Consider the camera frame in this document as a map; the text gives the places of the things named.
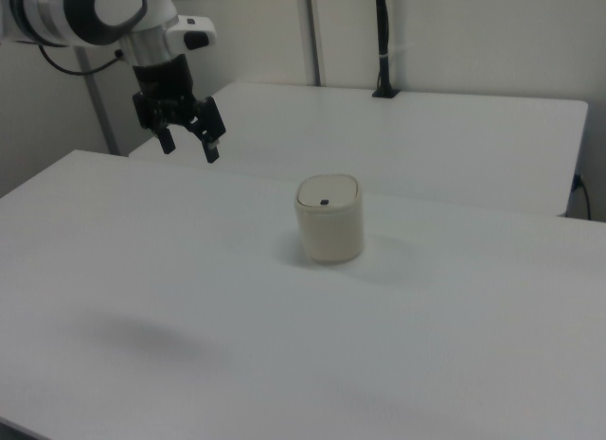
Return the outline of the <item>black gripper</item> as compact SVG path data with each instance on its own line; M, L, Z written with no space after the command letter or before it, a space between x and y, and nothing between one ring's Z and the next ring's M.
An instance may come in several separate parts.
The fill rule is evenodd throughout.
M133 95L138 122L143 129L157 131L162 151L171 154L176 146L170 124L182 126L201 142L209 164L219 157L219 140L226 129L213 97L198 100L187 58L176 58L150 66L134 66L139 91Z

